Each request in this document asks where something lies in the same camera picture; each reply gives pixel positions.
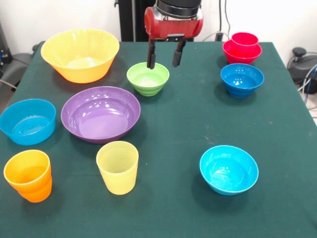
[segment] bowl rim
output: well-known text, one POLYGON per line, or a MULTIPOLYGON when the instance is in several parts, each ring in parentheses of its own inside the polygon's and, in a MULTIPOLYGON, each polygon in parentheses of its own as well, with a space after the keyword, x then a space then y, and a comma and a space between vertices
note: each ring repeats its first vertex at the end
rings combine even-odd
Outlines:
POLYGON ((129 76, 128 76, 128 73, 131 72, 134 67, 136 67, 136 66, 138 66, 138 65, 141 65, 141 64, 147 64, 147 63, 146 63, 146 62, 136 63, 136 64, 132 65, 132 66, 128 69, 127 73, 126 73, 126 76, 127 76, 128 81, 129 81, 133 86, 135 85, 135 86, 140 87, 140 88, 156 88, 156 87, 164 86, 164 84, 169 80, 170 74, 169 74, 168 68, 166 68, 163 64, 155 63, 155 65, 159 65, 159 67, 162 67, 163 70, 165 70, 165 71, 167 72, 167 77, 166 77, 166 79, 163 81, 163 83, 161 83, 161 84, 159 84, 159 85, 157 85, 157 86, 147 87, 147 86, 140 86, 139 84, 136 84, 136 83, 132 82, 131 79, 130 79, 129 76))
POLYGON ((250 89, 250 90, 252 90, 252 89, 256 89, 256 88, 258 88, 258 87, 260 87, 263 83, 264 83, 264 74, 262 73, 262 71, 261 70, 259 70, 258 68, 256 68, 256 67, 254 67, 253 65, 249 65, 249 64, 246 64, 246 63, 231 63, 231 64, 228 64, 228 65, 226 65, 225 67, 223 67, 222 68, 222 70, 221 70, 221 72, 220 72, 220 76, 221 76, 221 79, 222 79, 222 81, 225 83, 225 84, 227 84, 227 85, 229 85, 229 86, 231 86, 231 87, 234 87, 234 88, 239 88, 239 89, 250 89), (235 85, 231 85, 231 84, 229 84, 224 78, 223 78, 223 71, 227 68, 227 67, 233 67, 233 66, 237 66, 237 65, 241 65, 241 66, 245 66, 245 67, 250 67, 250 68, 252 68, 252 69, 255 69, 256 71, 258 71, 260 74, 261 74, 261 76, 262 76, 262 81, 261 81, 261 83, 259 84, 259 85, 256 85, 256 86, 254 86, 254 87, 236 87, 235 85))
POLYGON ((254 159, 248 152, 246 152, 245 150, 243 150, 243 149, 241 149, 241 148, 239 148, 239 147, 236 147, 236 146, 232 146, 232 145, 217 145, 217 146, 214 146, 214 147, 209 148, 208 150, 206 150, 206 151, 203 153, 203 155, 201 156, 201 158, 200 158, 199 168, 200 168, 200 173, 201 173, 201 175, 203 176, 204 180, 205 180, 209 185, 211 185, 212 187, 215 187, 215 188, 218 189, 219 191, 222 191, 222 192, 225 192, 225 193, 236 194, 236 193, 245 192, 245 191, 249 190, 251 187, 253 187, 253 186, 256 184, 256 182, 258 181, 258 178, 259 178, 259 167, 258 167, 258 164, 257 164, 257 162, 255 161, 255 159, 254 159), (254 164, 256 165, 257 176, 256 176, 256 179, 254 180, 254 182, 253 182, 249 187, 247 187, 247 188, 245 188, 245 189, 243 189, 243 190, 229 191, 229 190, 224 190, 224 189, 221 189, 221 188, 219 188, 219 187, 213 185, 212 182, 209 182, 209 181, 206 179, 206 177, 205 177, 205 175, 204 175, 204 173, 203 173, 203 171, 202 171, 202 160, 203 160, 203 157, 205 156, 205 154, 206 154, 208 151, 210 151, 210 150, 212 150, 212 149, 215 149, 215 148, 218 148, 218 147, 230 147, 230 148, 234 148, 234 149, 240 150, 240 151, 244 152, 245 154, 247 154, 247 155, 252 159, 252 161, 253 161, 254 164))
POLYGON ((231 57, 239 58, 239 59, 243 59, 243 60, 256 59, 256 58, 258 58, 258 57, 262 54, 262 51, 263 51, 263 50, 262 50, 262 47, 259 45, 259 43, 257 43, 257 46, 260 48, 259 54, 257 54, 256 56, 253 56, 253 57, 239 57, 239 56, 235 56, 235 55, 229 53, 228 51, 226 51, 225 48, 224 48, 226 44, 232 44, 232 40, 226 41, 226 42, 224 42, 224 43, 222 44, 222 50, 225 52, 225 54, 227 54, 227 55, 229 55, 229 56, 231 56, 231 57))
POLYGON ((132 98, 134 98, 134 100, 138 103, 138 111, 139 111, 139 113, 138 113, 138 115, 137 115, 137 118, 136 118, 135 122, 134 122, 130 127, 128 127, 123 133, 128 132, 132 127, 135 126, 135 124, 138 122, 138 120, 139 120, 139 118, 140 118, 140 115, 141 115, 141 105, 140 105, 139 100, 138 100, 131 92, 129 92, 129 91, 123 89, 123 88, 114 87, 114 86, 99 86, 99 87, 87 88, 87 89, 82 90, 82 91, 76 93, 75 95, 71 96, 71 97, 64 103, 64 105, 63 105, 63 107, 62 107, 62 109, 61 109, 61 112, 60 112, 60 120, 61 120, 61 123, 63 124, 64 128, 65 128, 67 131, 69 131, 71 134, 73 134, 73 135, 75 135, 75 136, 77 136, 77 137, 79 137, 79 138, 82 138, 82 139, 85 139, 85 140, 91 140, 91 141, 108 140, 108 139, 117 137, 117 136, 119 136, 119 135, 122 134, 122 133, 121 133, 121 134, 118 134, 118 135, 115 135, 115 136, 103 137, 103 138, 88 138, 88 137, 84 137, 84 136, 82 136, 82 135, 80 135, 80 134, 77 134, 77 133, 74 133, 74 132, 70 131, 70 130, 68 129, 68 127, 66 126, 66 123, 63 121, 62 114, 63 114, 63 112, 64 112, 64 108, 65 108, 65 106, 67 105, 67 103, 68 103, 71 99, 73 99, 74 97, 76 97, 77 95, 79 95, 79 94, 81 94, 81 93, 83 93, 83 92, 85 92, 85 91, 90 91, 90 90, 94 90, 94 89, 97 89, 97 88, 115 88, 116 90, 124 91, 124 92, 128 93, 130 96, 132 96, 132 98))
POLYGON ((50 122, 47 126, 41 128, 40 130, 38 131, 35 131, 35 132, 32 132, 30 134, 27 134, 27 135, 13 135, 11 132, 8 132, 7 130, 3 129, 3 126, 2 126, 2 123, 0 123, 0 129, 1 131, 6 134, 7 136, 14 136, 16 138, 22 138, 22 137, 25 137, 25 136, 29 136, 29 135, 33 135, 33 134, 36 134, 36 133, 39 133, 40 131, 44 130, 45 128, 48 128, 49 126, 51 126, 51 124, 54 123, 54 120, 56 120, 56 107, 54 106, 53 103, 45 100, 45 99, 40 99, 40 98, 29 98, 29 99, 25 99, 25 100, 21 100, 21 101, 18 101, 16 103, 13 103, 12 105, 10 105, 9 107, 7 107, 1 114, 0 118, 4 115, 4 113, 8 113, 8 111, 12 110, 14 107, 16 107, 17 105, 21 104, 21 103, 25 103, 25 102, 28 102, 28 101, 42 101, 48 105, 50 105, 51 109, 53 109, 53 113, 54 113, 54 116, 53 118, 50 119, 50 122))
POLYGON ((104 31, 104 30, 102 30, 102 29, 97 29, 97 28, 90 28, 90 27, 73 28, 73 29, 70 29, 70 30, 58 32, 57 34, 55 34, 55 35, 49 37, 49 38, 43 43, 43 45, 41 46, 41 57, 42 57, 48 64, 50 64, 50 65, 52 65, 52 66, 55 66, 55 67, 58 67, 58 68, 74 69, 74 70, 76 70, 76 69, 88 69, 88 68, 98 67, 98 66, 100 66, 100 65, 102 65, 102 64, 104 64, 104 63, 106 63, 106 62, 108 62, 109 60, 111 60, 112 58, 114 58, 114 57, 118 54, 119 49, 120 49, 120 43, 119 43, 118 39, 117 39, 113 34, 111 34, 111 33, 108 32, 108 31, 104 31), (49 61, 47 60, 47 58, 45 58, 45 57, 43 56, 43 48, 46 47, 46 45, 48 44, 47 42, 51 41, 53 38, 55 38, 55 37, 57 37, 57 36, 60 36, 60 35, 63 35, 63 34, 67 34, 67 33, 71 33, 71 32, 72 32, 72 33, 75 33, 75 32, 79 32, 79 31, 101 31, 101 32, 103 32, 103 33, 106 33, 106 34, 110 35, 110 36, 111 36, 112 38, 114 38, 115 41, 116 41, 116 45, 117 45, 116 53, 114 54, 113 57, 109 57, 109 58, 107 58, 107 60, 103 60, 103 62, 101 62, 101 63, 99 63, 99 64, 96 64, 96 65, 94 65, 94 66, 81 67, 81 68, 65 67, 65 66, 63 66, 63 65, 54 64, 54 63, 49 62, 49 61))

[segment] blue bowl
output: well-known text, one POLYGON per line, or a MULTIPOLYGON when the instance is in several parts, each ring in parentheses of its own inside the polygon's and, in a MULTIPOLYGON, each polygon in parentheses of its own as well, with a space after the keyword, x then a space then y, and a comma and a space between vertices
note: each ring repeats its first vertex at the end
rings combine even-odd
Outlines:
POLYGON ((259 69, 244 63, 229 64, 220 75, 228 92, 236 98, 249 96, 264 82, 264 75, 259 69))
POLYGON ((229 145, 207 150, 200 159, 200 172, 208 185, 222 195, 236 195, 250 189, 259 176, 252 156, 229 145))
POLYGON ((27 99, 8 107, 0 117, 0 129, 19 145, 35 145, 55 130, 56 109, 42 99, 27 99))

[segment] bowl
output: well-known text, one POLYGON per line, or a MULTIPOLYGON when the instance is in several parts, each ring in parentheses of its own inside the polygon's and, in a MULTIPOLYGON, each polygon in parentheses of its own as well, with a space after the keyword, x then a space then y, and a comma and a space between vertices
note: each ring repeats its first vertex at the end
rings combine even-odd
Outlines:
POLYGON ((264 75, 259 69, 243 63, 225 66, 220 75, 228 92, 236 98, 249 96, 264 82, 264 75))
POLYGON ((250 189, 258 180, 255 160, 242 149, 219 145, 200 159, 200 172, 208 185, 222 195, 236 195, 250 189))
POLYGON ((119 42, 112 34, 75 29, 49 38, 41 55, 68 81, 90 83, 105 76, 118 51, 119 42))
POLYGON ((245 56, 243 54, 237 54, 232 50, 232 41, 226 41, 222 45, 223 52, 227 58, 228 63, 246 63, 252 64, 261 54, 262 48, 257 44, 256 48, 253 51, 253 54, 245 56))
POLYGON ((35 145, 55 130, 56 109, 43 99, 27 99, 12 104, 0 117, 0 129, 14 143, 35 145))
POLYGON ((143 62, 129 68, 127 78, 141 95, 154 96, 168 81, 169 71, 159 63, 155 63, 154 69, 149 69, 143 62))
POLYGON ((95 87, 72 96, 61 110, 61 121, 73 135, 105 144, 123 137, 138 121, 139 101, 117 87, 95 87))

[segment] green tablecloth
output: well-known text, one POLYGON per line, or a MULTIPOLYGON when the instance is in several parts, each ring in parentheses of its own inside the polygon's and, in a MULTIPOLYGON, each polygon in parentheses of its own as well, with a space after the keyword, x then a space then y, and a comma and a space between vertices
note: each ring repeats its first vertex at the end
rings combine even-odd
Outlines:
POLYGON ((78 85, 64 80, 41 58, 27 69, 13 102, 43 98, 57 109, 55 133, 23 147, 0 134, 0 168, 26 149, 45 151, 53 190, 42 203, 23 200, 0 178, 0 237, 317 237, 317 128, 273 44, 262 43, 254 63, 265 82, 253 95, 235 99, 220 79, 227 64, 221 43, 188 43, 181 65, 171 66, 175 43, 157 45, 157 61, 170 80, 154 97, 139 95, 128 68, 147 57, 147 43, 121 43, 107 76, 78 85), (109 193, 95 156, 101 145, 63 128, 59 115, 73 94, 111 85, 133 92, 142 107, 136 126, 122 140, 140 160, 135 188, 109 193), (229 144, 248 151, 259 166, 249 191, 218 195, 199 171, 201 155, 229 144))

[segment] stacked red bowl and cup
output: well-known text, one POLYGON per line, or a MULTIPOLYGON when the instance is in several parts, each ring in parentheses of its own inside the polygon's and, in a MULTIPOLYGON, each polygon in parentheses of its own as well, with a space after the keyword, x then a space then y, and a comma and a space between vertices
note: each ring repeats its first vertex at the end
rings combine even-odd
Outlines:
POLYGON ((258 38, 246 32, 232 35, 231 40, 222 46, 228 63, 252 64, 262 53, 258 38))

